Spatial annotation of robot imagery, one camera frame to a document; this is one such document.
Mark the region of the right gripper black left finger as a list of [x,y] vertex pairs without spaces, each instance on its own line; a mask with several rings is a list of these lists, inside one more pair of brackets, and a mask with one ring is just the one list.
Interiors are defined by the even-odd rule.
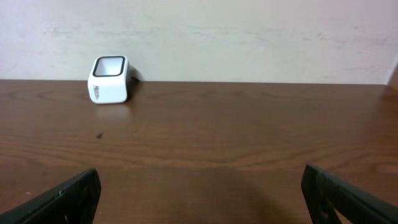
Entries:
[[96,169],[88,169],[1,214],[1,223],[92,223],[101,195]]

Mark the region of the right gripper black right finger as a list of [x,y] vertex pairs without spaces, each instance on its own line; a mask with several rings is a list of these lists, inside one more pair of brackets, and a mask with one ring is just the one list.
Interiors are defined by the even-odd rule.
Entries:
[[340,213],[351,223],[397,224],[397,207],[317,166],[305,166],[301,189],[313,223],[341,223]]

